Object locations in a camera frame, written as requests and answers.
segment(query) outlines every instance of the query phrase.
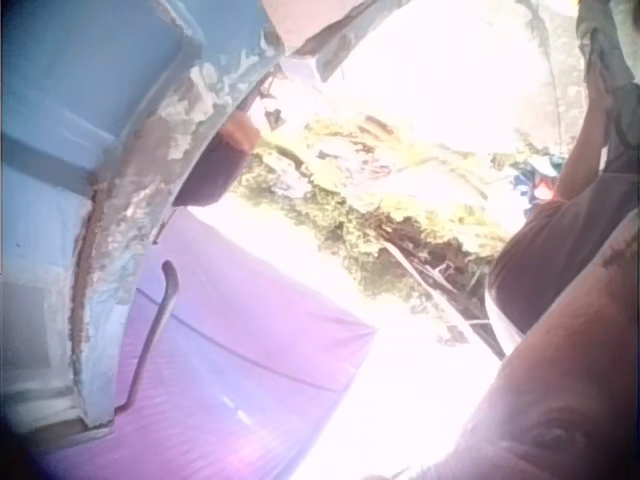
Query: hand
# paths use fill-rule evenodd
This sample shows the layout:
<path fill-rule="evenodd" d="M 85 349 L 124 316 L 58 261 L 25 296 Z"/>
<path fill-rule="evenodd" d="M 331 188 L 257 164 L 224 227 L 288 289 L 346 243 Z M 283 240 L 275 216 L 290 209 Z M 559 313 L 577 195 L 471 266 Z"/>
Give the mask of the hand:
<path fill-rule="evenodd" d="M 233 112 L 218 133 L 232 147 L 245 153 L 251 153 L 260 141 L 261 135 L 244 112 Z"/>
<path fill-rule="evenodd" d="M 600 60 L 594 56 L 591 60 L 589 73 L 587 74 L 589 109 L 605 114 L 605 116 L 613 105 L 613 98 L 608 92 L 605 83 L 606 75 L 606 71 L 602 68 Z"/>

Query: brown shirt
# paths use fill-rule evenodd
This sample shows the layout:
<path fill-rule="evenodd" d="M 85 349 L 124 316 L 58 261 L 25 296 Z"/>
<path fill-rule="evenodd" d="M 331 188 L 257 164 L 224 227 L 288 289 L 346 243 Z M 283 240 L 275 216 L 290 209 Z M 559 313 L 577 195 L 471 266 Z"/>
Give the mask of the brown shirt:
<path fill-rule="evenodd" d="M 489 273 L 487 294 L 502 317 L 525 334 L 638 208 L 637 174 L 602 173 L 569 202 L 538 207 Z"/>

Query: vehicle body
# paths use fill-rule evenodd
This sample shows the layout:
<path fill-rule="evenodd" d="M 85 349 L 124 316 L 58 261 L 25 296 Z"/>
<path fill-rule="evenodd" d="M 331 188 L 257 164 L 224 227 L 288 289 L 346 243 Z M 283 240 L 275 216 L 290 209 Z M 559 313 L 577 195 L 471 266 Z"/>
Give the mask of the vehicle body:
<path fill-rule="evenodd" d="M 280 3 L 3 4 L 3 403 L 45 448 L 113 432 L 143 259 L 217 130 L 300 47 Z M 355 3 L 307 25 L 322 78 L 406 1 Z"/>

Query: blue painted metal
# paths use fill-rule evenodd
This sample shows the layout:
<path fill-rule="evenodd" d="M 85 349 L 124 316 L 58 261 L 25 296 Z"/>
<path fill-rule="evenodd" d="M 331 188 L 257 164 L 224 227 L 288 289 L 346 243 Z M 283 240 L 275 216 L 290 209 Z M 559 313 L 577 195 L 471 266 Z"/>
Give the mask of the blue painted metal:
<path fill-rule="evenodd" d="M 2 388 L 25 430 L 109 423 L 142 253 L 282 49 L 255 0 L 26 0 L 3 15 L 2 40 L 3 282 L 17 292 L 3 325 L 44 329 L 49 352 L 41 368 L 11 364 Z M 194 95 L 212 104 L 171 117 Z M 33 288 L 45 305 L 22 318 Z"/>

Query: branch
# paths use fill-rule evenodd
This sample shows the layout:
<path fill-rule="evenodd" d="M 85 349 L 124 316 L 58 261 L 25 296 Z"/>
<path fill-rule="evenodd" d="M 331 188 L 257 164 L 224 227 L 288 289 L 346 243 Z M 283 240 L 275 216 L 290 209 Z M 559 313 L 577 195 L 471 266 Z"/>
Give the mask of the branch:
<path fill-rule="evenodd" d="M 402 255 L 400 250 L 384 240 L 382 241 L 382 244 L 389 251 L 389 253 L 391 253 L 391 255 L 393 255 L 396 260 L 398 260 L 400 264 L 409 271 L 411 276 L 418 281 L 422 288 L 429 292 L 438 306 L 442 308 L 442 310 L 444 310 L 444 312 L 447 314 L 447 317 L 452 320 L 451 323 L 458 327 L 470 342 L 480 344 L 484 348 L 494 350 L 493 345 L 495 344 L 495 342 L 493 341 L 493 339 L 484 335 L 482 332 L 476 332 L 471 327 L 471 325 L 469 325 L 469 323 L 467 323 L 467 321 L 462 317 L 462 315 L 460 315 L 460 313 L 440 294 L 440 292 L 436 291 L 425 283 L 425 281 L 422 279 L 422 277 L 420 277 L 415 268 L 413 268 L 413 266 L 404 257 L 404 255 Z"/>

